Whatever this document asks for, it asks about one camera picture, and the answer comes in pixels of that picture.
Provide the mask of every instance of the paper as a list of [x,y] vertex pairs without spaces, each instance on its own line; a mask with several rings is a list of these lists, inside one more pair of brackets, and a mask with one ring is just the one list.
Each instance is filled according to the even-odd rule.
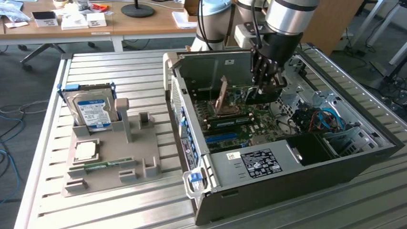
[[176,26],[182,29],[196,28],[198,22],[188,22],[184,12],[172,12],[174,20],[176,21]]
[[24,21],[24,22],[18,22],[18,23],[6,23],[4,25],[7,26],[7,28],[16,28],[16,27],[28,25],[28,23]]

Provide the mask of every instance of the hard drive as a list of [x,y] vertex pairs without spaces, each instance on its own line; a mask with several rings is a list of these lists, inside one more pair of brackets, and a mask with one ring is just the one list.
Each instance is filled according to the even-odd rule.
[[119,121],[114,83],[68,84],[59,93],[72,113],[75,125],[86,125],[91,132],[96,132],[110,129],[111,123]]

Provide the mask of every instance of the motherboard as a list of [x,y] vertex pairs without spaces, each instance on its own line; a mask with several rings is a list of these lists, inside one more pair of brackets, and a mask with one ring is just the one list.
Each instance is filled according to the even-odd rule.
[[280,129],[270,104],[244,103],[250,87],[195,93],[194,109],[211,153],[272,142],[290,134]]

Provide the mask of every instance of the blue cable on floor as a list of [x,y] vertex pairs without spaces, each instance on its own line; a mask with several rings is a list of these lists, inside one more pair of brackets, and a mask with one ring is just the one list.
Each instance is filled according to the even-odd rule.
[[10,138],[7,138],[6,140],[0,140],[0,142],[7,142],[8,140],[11,140],[14,137],[16,137],[19,135],[19,133],[22,133],[22,131],[24,130],[24,127],[26,127],[26,123],[22,119],[18,119],[18,118],[8,118],[8,117],[4,117],[0,115],[0,118],[4,118],[7,120],[15,120],[15,121],[19,121],[22,123],[22,127],[18,131],[18,133],[15,133],[15,135],[12,135]]
[[6,199],[3,199],[3,201],[0,202],[0,206],[2,204],[18,193],[19,191],[19,188],[20,188],[20,179],[19,179],[19,173],[18,173],[18,168],[15,166],[15,162],[14,162],[14,157],[4,151],[4,150],[0,150],[0,153],[3,153],[11,160],[12,162],[12,166],[14,166],[14,172],[15,172],[15,177],[16,177],[16,180],[18,180],[18,186],[15,187],[15,190],[14,192],[8,195],[8,197]]

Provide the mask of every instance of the aluminum table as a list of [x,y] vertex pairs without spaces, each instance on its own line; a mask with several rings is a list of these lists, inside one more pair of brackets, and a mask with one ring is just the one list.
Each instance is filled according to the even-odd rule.
[[[184,194],[163,90],[163,54],[174,51],[179,50],[75,54],[62,60],[15,228],[391,229],[406,226],[407,146],[350,183],[210,225],[194,225],[194,209]],[[379,105],[318,50],[306,53],[391,132],[407,142],[404,121]],[[326,83],[315,74],[310,72],[307,77],[320,90],[326,89]],[[118,85],[118,97],[130,99],[130,115],[150,111],[155,117],[163,178],[64,198],[60,191],[74,120],[58,96],[56,85],[111,80]]]

